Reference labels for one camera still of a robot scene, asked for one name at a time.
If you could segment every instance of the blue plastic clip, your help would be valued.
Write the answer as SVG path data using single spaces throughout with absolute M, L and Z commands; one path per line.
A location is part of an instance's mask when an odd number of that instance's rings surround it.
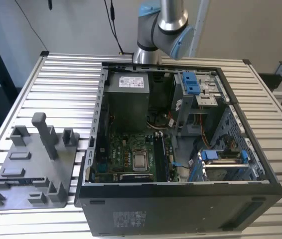
M 182 74 L 182 81 L 184 83 L 186 93 L 191 95 L 199 95 L 201 93 L 201 88 L 197 83 L 194 72 L 183 71 Z

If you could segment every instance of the aluminum extrusion table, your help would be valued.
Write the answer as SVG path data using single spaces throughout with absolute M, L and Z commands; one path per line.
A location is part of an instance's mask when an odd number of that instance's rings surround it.
M 91 118 L 101 62 L 131 62 L 130 56 L 88 56 L 52 54 L 41 56 L 29 79 L 0 128 L 0 167 L 12 144 L 7 139 L 14 125 L 31 124 L 35 112 L 47 114 L 47 124 L 56 132 L 65 127 L 80 133 L 68 205 L 62 209 L 0 211 L 0 238 L 91 238 L 89 226 L 80 208 L 75 208 L 74 193 L 81 158 L 88 146 Z M 163 64 L 221 67 L 240 107 L 282 184 L 282 107 L 251 65 L 242 60 L 185 58 L 162 59 Z M 241 234 L 153 235 L 136 238 L 241 238 L 281 239 L 282 199 L 260 216 Z

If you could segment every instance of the vertical post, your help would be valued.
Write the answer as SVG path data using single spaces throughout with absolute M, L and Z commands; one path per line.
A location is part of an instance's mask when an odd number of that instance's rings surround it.
M 58 157 L 58 153 L 54 145 L 54 138 L 50 135 L 45 120 L 45 113 L 36 112 L 31 119 L 31 123 L 38 129 L 41 141 L 47 150 L 49 158 L 56 159 Z

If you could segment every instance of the metal bracket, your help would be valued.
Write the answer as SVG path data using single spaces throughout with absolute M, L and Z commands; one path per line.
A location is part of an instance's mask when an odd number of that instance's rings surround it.
M 195 96 L 199 106 L 217 107 L 217 102 L 214 96 Z

